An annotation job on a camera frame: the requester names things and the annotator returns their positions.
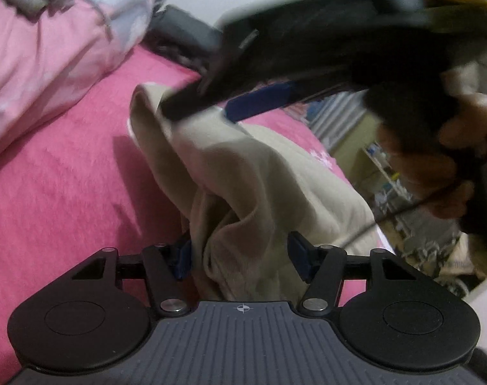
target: gray ribbed surface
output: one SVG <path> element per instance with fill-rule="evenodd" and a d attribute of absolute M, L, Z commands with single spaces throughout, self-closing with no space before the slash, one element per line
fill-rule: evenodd
<path fill-rule="evenodd" d="M 14 385 L 479 385 L 456 368 L 402 375 L 369 365 L 344 347 L 323 320 L 287 303 L 201 302 L 192 314 L 158 324 L 131 358 L 102 372 L 51 377 L 25 370 Z"/>

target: finger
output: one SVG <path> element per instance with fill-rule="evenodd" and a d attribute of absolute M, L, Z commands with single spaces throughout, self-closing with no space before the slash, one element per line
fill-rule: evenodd
<path fill-rule="evenodd" d="M 456 163 L 445 155 L 397 154 L 390 165 L 405 180 L 427 186 L 447 186 L 456 176 Z"/>
<path fill-rule="evenodd" d="M 439 142 L 450 149 L 476 146 L 487 135 L 487 95 L 471 94 L 460 97 L 458 115 L 443 125 Z"/>
<path fill-rule="evenodd" d="M 377 142 L 389 154 L 400 153 L 402 150 L 401 141 L 393 131 L 385 124 L 380 124 L 376 134 Z"/>
<path fill-rule="evenodd" d="M 438 218 L 459 218 L 466 214 L 466 203 L 473 196 L 473 182 L 465 181 L 456 190 L 427 203 L 425 207 Z"/>
<path fill-rule="evenodd" d="M 479 89 L 479 70 L 476 62 L 461 64 L 441 74 L 445 91 L 452 97 L 474 94 Z"/>
<path fill-rule="evenodd" d="M 436 218 L 451 219 L 460 218 L 466 214 L 466 205 L 461 203 L 440 205 L 427 205 L 430 213 Z"/>
<path fill-rule="evenodd" d="M 427 184 L 419 184 L 415 182 L 406 181 L 405 178 L 401 177 L 402 185 L 408 190 L 409 193 L 413 194 L 413 196 L 417 200 L 424 200 L 428 196 L 432 195 L 436 191 L 445 188 L 452 182 L 448 183 L 440 183 L 434 185 L 427 185 Z"/>

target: black handle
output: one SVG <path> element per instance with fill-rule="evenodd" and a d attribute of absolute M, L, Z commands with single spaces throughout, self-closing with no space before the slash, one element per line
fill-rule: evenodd
<path fill-rule="evenodd" d="M 457 100 L 445 93 L 439 77 L 432 81 L 383 82 L 370 88 L 364 102 L 397 134 L 406 151 L 440 152 L 454 159 L 457 178 L 475 184 L 467 213 L 459 220 L 460 228 L 465 233 L 487 238 L 487 184 L 483 178 L 483 161 L 475 156 L 472 148 L 449 150 L 437 140 L 438 130 L 458 112 Z"/>

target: black cable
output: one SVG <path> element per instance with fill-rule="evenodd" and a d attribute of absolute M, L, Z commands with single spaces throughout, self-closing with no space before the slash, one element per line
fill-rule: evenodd
<path fill-rule="evenodd" d="M 393 211 L 393 212 L 388 211 L 384 217 L 382 217 L 382 218 L 374 221 L 373 223 L 370 223 L 370 224 L 362 227 L 360 230 L 358 230 L 357 233 L 353 234 L 350 238 L 348 238 L 347 241 L 345 241 L 340 246 L 340 248 L 341 249 L 349 248 L 349 246 L 352 243 L 354 243 L 361 236 L 368 233 L 369 230 L 373 229 L 378 224 L 381 224 L 385 221 L 390 221 L 396 216 L 400 216 L 401 214 L 413 211 L 422 205 L 425 205 L 427 203 L 431 203 L 432 201 L 439 200 L 440 198 L 444 197 L 445 195 L 450 194 L 453 191 L 455 191 L 461 185 L 461 183 L 462 183 L 461 180 L 456 180 L 452 184 L 446 186 L 445 188 L 441 188 L 438 191 L 433 192 L 432 194 L 430 194 L 427 198 L 425 198 L 423 200 L 415 201 L 414 203 L 409 204 L 406 207 L 401 208 L 400 210 L 397 210 L 397 211 Z"/>

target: black circular pad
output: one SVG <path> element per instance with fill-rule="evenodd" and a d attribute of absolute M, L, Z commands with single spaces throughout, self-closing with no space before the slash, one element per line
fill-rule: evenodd
<path fill-rule="evenodd" d="M 416 335 L 431 333 L 443 323 L 443 316 L 436 307 L 419 301 L 400 301 L 388 305 L 383 318 L 392 329 Z"/>
<path fill-rule="evenodd" d="M 89 301 L 69 301 L 52 307 L 45 321 L 55 333 L 76 336 L 95 330 L 105 317 L 106 312 L 100 305 Z"/>
<path fill-rule="evenodd" d="M 57 373 L 98 369 L 133 352 L 150 328 L 145 306 L 97 280 L 50 284 L 19 305 L 8 336 L 24 364 Z"/>
<path fill-rule="evenodd" d="M 368 360 L 407 372 L 465 362 L 479 339 L 475 312 L 432 280 L 384 280 L 339 314 L 347 344 Z"/>

